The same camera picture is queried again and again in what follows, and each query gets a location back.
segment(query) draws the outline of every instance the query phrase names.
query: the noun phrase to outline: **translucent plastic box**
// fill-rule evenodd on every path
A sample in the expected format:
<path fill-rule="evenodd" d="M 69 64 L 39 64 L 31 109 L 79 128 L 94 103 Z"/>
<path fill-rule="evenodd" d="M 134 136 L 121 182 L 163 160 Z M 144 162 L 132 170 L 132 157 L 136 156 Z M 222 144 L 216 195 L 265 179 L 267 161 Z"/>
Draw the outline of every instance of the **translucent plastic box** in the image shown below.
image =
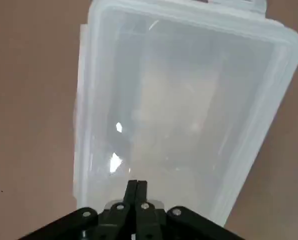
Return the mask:
<path fill-rule="evenodd" d="M 74 195 L 102 211 L 129 179 L 224 225 L 298 65 L 263 0 L 93 1 L 82 31 Z"/>

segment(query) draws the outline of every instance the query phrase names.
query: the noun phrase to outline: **beige floor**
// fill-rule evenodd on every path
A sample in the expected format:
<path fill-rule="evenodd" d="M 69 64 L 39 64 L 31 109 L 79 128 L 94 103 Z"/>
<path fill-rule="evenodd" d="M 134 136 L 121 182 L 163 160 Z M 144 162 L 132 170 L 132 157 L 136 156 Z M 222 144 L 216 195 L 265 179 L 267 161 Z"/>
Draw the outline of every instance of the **beige floor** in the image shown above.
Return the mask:
<path fill-rule="evenodd" d="M 79 25 L 88 0 L 0 0 L 0 240 L 71 212 Z M 268 0 L 298 31 L 298 0 Z M 298 71 L 228 220 L 249 240 L 298 239 Z"/>

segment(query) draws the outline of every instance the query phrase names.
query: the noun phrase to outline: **screw head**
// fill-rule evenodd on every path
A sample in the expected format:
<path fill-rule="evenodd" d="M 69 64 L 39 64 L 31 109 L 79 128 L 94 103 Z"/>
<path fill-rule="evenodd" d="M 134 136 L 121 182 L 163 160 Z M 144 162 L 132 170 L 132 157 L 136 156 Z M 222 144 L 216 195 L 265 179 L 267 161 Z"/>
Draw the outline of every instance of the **screw head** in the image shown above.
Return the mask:
<path fill-rule="evenodd" d="M 175 208 L 172 210 L 173 215 L 180 216 L 181 215 L 181 210 L 179 208 Z"/>
<path fill-rule="evenodd" d="M 122 209 L 124 209 L 124 208 L 125 208 L 125 206 L 122 205 L 122 204 L 119 204 L 119 205 L 117 206 L 117 209 L 118 209 L 118 210 L 122 210 Z"/>
<path fill-rule="evenodd" d="M 146 203 L 146 202 L 144 202 L 143 204 L 141 204 L 141 208 L 144 209 L 144 210 L 148 209 L 149 207 L 150 207 L 149 204 Z"/>
<path fill-rule="evenodd" d="M 85 218 L 89 217 L 90 215 L 91 215 L 91 213 L 90 213 L 89 211 L 85 211 L 85 212 L 82 214 L 82 216 L 85 217 Z"/>

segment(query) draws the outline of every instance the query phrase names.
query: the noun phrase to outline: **black metal bracket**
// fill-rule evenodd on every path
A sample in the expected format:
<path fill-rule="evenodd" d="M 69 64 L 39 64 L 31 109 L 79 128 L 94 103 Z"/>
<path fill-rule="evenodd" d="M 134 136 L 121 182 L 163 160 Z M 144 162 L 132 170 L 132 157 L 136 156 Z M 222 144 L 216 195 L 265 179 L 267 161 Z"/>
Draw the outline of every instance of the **black metal bracket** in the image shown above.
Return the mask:
<path fill-rule="evenodd" d="M 21 240 L 243 240 L 183 206 L 165 212 L 147 200 L 147 182 L 130 180 L 123 201 L 98 214 L 81 208 Z"/>

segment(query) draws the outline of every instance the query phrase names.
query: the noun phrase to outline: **tan surface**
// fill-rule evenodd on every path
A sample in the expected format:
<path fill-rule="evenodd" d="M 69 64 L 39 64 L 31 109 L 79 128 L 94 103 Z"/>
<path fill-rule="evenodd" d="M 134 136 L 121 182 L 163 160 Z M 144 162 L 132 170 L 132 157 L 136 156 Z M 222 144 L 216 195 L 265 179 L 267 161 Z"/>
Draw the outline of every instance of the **tan surface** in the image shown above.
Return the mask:
<path fill-rule="evenodd" d="M 0 240 L 75 207 L 73 106 L 87 0 L 0 0 Z M 298 0 L 268 16 L 298 31 Z M 227 227 L 249 240 L 298 239 L 298 71 Z"/>

